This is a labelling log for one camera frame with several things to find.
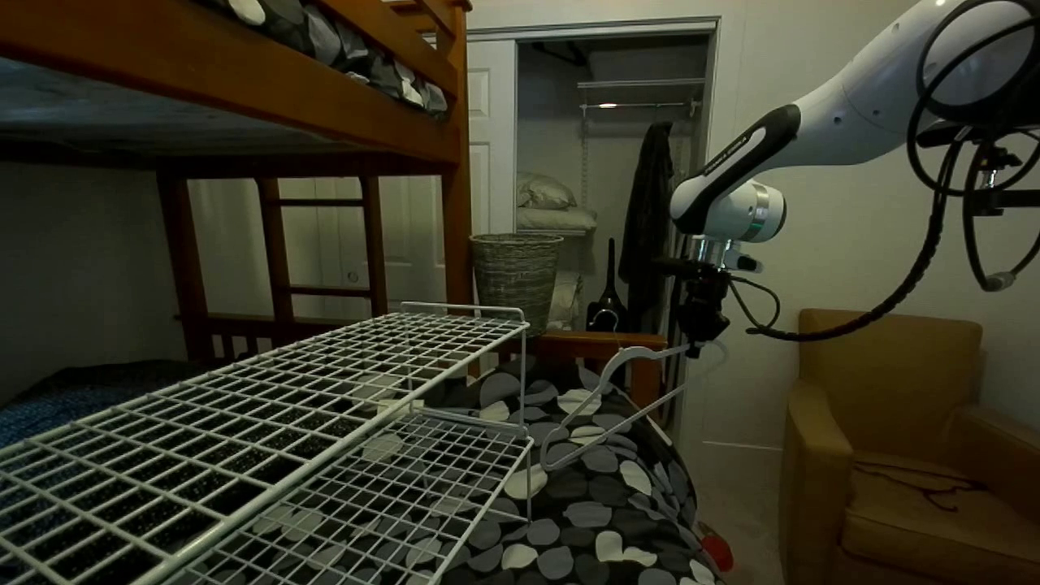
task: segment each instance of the pillow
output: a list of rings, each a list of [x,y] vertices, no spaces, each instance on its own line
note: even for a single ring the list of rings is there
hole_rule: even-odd
[[[594,218],[582,209],[565,209],[565,211],[552,211],[552,209],[521,209],[516,211],[516,227],[523,231],[594,231]]]
[[[542,175],[521,175],[521,192],[516,192],[521,209],[576,209],[576,194]]]

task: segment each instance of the bed rail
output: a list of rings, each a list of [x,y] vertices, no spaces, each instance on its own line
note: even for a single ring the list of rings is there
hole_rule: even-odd
[[[209,338],[209,365],[228,365],[265,348],[291,345],[298,338],[329,333],[340,322],[274,322],[249,316],[205,316],[194,329]]]
[[[413,24],[420,37],[431,32],[438,42],[436,48],[448,48],[462,28],[454,28],[452,11],[469,11],[469,3],[458,0],[384,0],[384,7],[392,7],[402,20]]]
[[[442,84],[452,100],[465,93],[458,66],[431,51],[379,0],[326,0],[326,7],[413,72]],[[377,150],[458,163],[462,150],[446,143],[465,141],[454,116],[436,123],[430,115],[392,104],[379,90],[194,0],[150,0],[145,7],[137,0],[0,3],[0,59],[286,123],[318,133],[316,145],[345,143],[351,154]]]

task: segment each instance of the hanging cloth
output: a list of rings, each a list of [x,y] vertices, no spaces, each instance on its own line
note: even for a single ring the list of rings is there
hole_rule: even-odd
[[[664,277],[654,261],[665,256],[668,185],[671,185],[671,123],[654,123],[639,145],[639,165],[626,198],[621,279],[626,284],[626,333],[655,333]]]

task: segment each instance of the wire shelf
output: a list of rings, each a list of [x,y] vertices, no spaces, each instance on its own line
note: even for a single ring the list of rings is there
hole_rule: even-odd
[[[398,420],[171,581],[438,581],[530,444],[523,428]]]
[[[408,305],[0,450],[0,581],[158,581],[523,329]]]
[[[693,133],[702,116],[702,90],[702,77],[578,80],[582,129],[594,137],[642,137],[651,123],[671,123],[671,133]]]

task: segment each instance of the laundry basket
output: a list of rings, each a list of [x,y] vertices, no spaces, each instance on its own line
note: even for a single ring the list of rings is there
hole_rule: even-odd
[[[561,238],[548,235],[475,235],[470,261],[480,305],[521,305],[530,335],[542,335],[555,285]]]

